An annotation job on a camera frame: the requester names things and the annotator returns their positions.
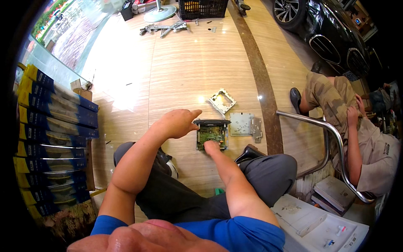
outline car wheel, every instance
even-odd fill
[[[306,13],[306,0],[275,0],[273,17],[278,25],[295,32],[302,24]]]

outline person sitting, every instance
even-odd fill
[[[347,152],[345,164],[350,182],[359,192],[375,196],[387,193],[395,177],[399,160],[400,142],[380,132],[367,118],[361,97],[344,76],[325,77],[320,74],[320,62],[314,63],[307,75],[305,90],[293,87],[290,99],[296,112],[308,112],[321,107],[326,122],[336,127]],[[334,168],[341,172],[336,140],[331,137],[330,150]]]
[[[391,108],[391,98],[385,89],[379,88],[369,94],[363,94],[361,99],[370,100],[371,105],[364,108],[365,112],[374,112],[380,115]]]
[[[92,233],[68,251],[283,250],[285,235],[270,207],[295,181],[293,157],[265,156],[247,146],[238,166],[217,142],[207,141],[204,149],[217,166],[225,193],[204,198],[173,178],[177,173],[171,156],[160,146],[199,129],[192,121],[201,112],[173,110],[138,142],[117,148],[116,169]],[[135,202],[150,220],[135,223]]]

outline green circuit board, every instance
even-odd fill
[[[200,126],[197,131],[197,149],[204,150],[204,142],[213,140],[220,144],[220,149],[225,150],[225,131],[221,126]]]

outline black slipper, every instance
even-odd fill
[[[311,72],[314,73],[320,73],[320,70],[322,69],[322,62],[320,60],[316,61],[311,68]]]
[[[307,112],[305,114],[301,114],[301,112],[299,111],[299,105],[301,103],[301,94],[298,91],[298,89],[296,89],[295,87],[291,88],[291,90],[290,90],[290,100],[291,100],[291,104],[294,106],[297,114],[303,115],[306,117],[309,116],[309,112]]]

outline metal cover plate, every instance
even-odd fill
[[[250,130],[250,121],[253,117],[254,115],[251,113],[230,113],[230,135],[252,135]]]

